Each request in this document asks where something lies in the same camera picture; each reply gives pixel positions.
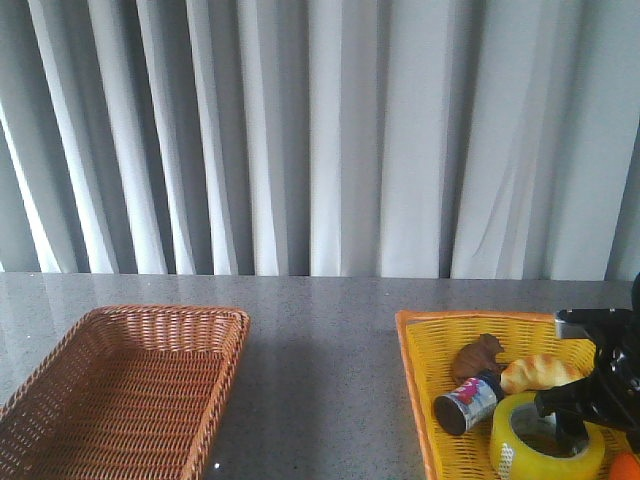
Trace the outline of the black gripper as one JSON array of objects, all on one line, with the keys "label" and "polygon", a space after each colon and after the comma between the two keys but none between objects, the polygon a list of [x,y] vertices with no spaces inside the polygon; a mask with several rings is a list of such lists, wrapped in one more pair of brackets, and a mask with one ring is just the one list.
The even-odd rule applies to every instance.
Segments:
[{"label": "black gripper", "polygon": [[622,431],[639,451],[639,341],[622,339],[597,351],[591,374],[544,390],[534,404],[541,417],[554,416],[556,438],[565,445],[587,441],[588,424]]}]

